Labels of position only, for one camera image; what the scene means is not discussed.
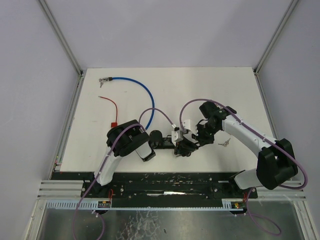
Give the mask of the silver keys of long padlock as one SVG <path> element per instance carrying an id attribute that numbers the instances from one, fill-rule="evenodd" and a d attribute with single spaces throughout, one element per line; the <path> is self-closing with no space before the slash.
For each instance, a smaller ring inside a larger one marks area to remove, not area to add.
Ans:
<path id="1" fill-rule="evenodd" d="M 230 140 L 225 141 L 224 143 L 219 143 L 220 146 L 227 147 L 230 143 Z"/>

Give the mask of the black padlock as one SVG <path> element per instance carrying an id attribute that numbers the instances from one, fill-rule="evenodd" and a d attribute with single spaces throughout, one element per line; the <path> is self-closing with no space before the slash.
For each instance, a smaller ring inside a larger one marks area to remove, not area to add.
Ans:
<path id="1" fill-rule="evenodd" d="M 190 157 L 191 154 L 198 149 L 199 147 L 193 142 L 180 142 L 178 146 L 178 155 Z"/>

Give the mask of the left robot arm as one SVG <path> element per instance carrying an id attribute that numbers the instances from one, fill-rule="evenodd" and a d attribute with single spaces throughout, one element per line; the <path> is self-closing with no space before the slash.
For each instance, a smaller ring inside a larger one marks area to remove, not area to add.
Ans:
<path id="1" fill-rule="evenodd" d="M 163 137 L 154 130 L 147 133 L 136 120 L 111 128 L 106 134 L 106 151 L 101 164 L 94 172 L 94 180 L 101 186 L 109 184 L 120 161 L 136 152 L 143 162 L 156 156 L 155 149 L 174 149 L 171 137 Z"/>

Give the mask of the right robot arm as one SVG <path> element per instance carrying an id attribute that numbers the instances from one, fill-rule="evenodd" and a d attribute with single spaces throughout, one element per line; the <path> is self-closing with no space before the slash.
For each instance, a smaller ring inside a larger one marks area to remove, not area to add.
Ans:
<path id="1" fill-rule="evenodd" d="M 206 101 L 199 107 L 206 123 L 196 125 L 197 134 L 192 137 L 202 147 L 213 144 L 215 134 L 224 131 L 244 144 L 257 157 L 257 166 L 244 170 L 234 177 L 239 189 L 263 186 L 273 190 L 298 173 L 294 163 L 294 151 L 289 140 L 271 138 L 245 124 L 230 107 L 219 108 Z"/>

